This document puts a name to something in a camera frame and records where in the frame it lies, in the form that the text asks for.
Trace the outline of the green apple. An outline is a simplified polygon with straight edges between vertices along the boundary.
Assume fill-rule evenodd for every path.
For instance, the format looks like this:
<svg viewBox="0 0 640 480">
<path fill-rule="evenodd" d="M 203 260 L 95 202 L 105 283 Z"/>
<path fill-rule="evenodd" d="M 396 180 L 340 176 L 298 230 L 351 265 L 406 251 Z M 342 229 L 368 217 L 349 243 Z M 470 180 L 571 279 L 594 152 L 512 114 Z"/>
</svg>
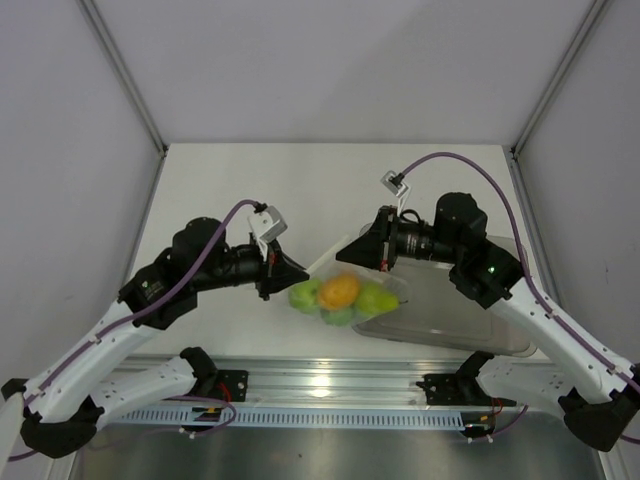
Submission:
<svg viewBox="0 0 640 480">
<path fill-rule="evenodd" d="M 289 305 L 304 314 L 318 309 L 317 294 L 322 285 L 319 278 L 311 278 L 292 286 L 288 291 Z"/>
</svg>

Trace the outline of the green pear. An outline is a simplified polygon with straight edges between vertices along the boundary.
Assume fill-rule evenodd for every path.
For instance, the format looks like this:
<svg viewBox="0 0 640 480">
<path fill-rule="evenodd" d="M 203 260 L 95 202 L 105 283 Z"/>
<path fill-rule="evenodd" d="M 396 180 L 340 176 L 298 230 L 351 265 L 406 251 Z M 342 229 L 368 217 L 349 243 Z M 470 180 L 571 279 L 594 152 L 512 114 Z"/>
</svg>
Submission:
<svg viewBox="0 0 640 480">
<path fill-rule="evenodd" d="M 399 298 L 394 293 L 375 282 L 364 283 L 355 301 L 355 308 L 366 316 L 388 313 L 399 305 Z"/>
</svg>

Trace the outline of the orange lemon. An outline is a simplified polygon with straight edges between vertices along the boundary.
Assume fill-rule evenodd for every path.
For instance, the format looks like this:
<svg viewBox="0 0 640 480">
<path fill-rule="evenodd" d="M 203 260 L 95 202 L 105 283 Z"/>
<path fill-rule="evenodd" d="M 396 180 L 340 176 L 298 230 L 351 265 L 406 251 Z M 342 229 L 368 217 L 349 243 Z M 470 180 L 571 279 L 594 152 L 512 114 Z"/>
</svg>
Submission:
<svg viewBox="0 0 640 480">
<path fill-rule="evenodd" d="M 343 273 L 326 280 L 318 290 L 318 304 L 326 310 L 341 310 L 359 296 L 361 283 L 355 274 Z"/>
</svg>

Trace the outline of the polka dot zip top bag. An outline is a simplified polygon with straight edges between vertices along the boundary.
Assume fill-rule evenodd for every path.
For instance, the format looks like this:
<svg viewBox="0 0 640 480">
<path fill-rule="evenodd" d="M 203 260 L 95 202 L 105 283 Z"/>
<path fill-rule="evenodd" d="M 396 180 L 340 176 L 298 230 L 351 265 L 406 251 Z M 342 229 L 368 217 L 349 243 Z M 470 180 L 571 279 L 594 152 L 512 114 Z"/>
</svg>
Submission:
<svg viewBox="0 0 640 480">
<path fill-rule="evenodd" d="M 406 281 L 387 272 L 338 261 L 343 236 L 306 270 L 309 279 L 287 289 L 289 307 L 329 326 L 351 327 L 397 311 L 411 299 Z"/>
</svg>

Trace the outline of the green bumpy lime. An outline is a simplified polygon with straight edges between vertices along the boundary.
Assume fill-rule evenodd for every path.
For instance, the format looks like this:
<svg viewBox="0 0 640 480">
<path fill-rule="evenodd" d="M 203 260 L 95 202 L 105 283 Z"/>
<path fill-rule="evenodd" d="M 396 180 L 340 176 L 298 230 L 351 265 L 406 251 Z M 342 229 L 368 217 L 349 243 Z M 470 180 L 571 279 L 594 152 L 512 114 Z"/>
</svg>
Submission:
<svg viewBox="0 0 640 480">
<path fill-rule="evenodd" d="M 351 324 L 354 319 L 354 310 L 352 308 L 344 308 L 341 310 L 322 310 L 322 320 L 330 326 L 344 327 Z"/>
</svg>

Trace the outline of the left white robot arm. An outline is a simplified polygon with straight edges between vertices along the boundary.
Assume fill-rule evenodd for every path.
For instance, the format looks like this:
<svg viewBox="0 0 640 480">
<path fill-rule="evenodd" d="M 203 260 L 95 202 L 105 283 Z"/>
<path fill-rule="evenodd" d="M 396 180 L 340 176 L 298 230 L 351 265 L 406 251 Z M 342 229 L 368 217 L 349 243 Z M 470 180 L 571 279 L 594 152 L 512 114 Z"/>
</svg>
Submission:
<svg viewBox="0 0 640 480">
<path fill-rule="evenodd" d="M 124 285 L 71 353 L 34 378 L 5 383 L 5 398 L 21 395 L 24 400 L 19 434 L 31 453 L 65 457 L 113 420 L 165 399 L 192 397 L 228 405 L 229 390 L 200 347 L 188 347 L 129 377 L 107 377 L 130 353 L 195 310 L 201 292 L 252 284 L 267 300 L 308 279 L 279 245 L 287 225 L 275 209 L 254 213 L 248 222 L 248 243 L 231 247 L 225 223 L 207 217 L 190 221 L 170 247 Z"/>
</svg>

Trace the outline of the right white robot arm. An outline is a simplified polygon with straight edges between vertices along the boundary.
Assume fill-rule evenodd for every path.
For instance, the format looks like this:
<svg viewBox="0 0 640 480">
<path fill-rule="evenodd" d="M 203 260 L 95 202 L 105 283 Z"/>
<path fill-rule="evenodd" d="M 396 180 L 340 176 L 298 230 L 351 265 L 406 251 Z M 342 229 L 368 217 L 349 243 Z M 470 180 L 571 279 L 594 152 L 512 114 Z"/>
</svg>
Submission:
<svg viewBox="0 0 640 480">
<path fill-rule="evenodd" d="M 563 420 L 589 447 L 609 452 L 639 412 L 639 368 L 586 332 L 533 281 L 524 260 L 486 235 L 487 215 L 466 193 L 446 193 L 433 225 L 402 219 L 383 206 L 370 228 L 336 260 L 381 272 L 400 257 L 450 265 L 449 280 L 468 300 L 523 329 L 559 371 L 533 373 L 504 357 L 477 352 L 460 374 L 468 403 L 499 397 Z"/>
</svg>

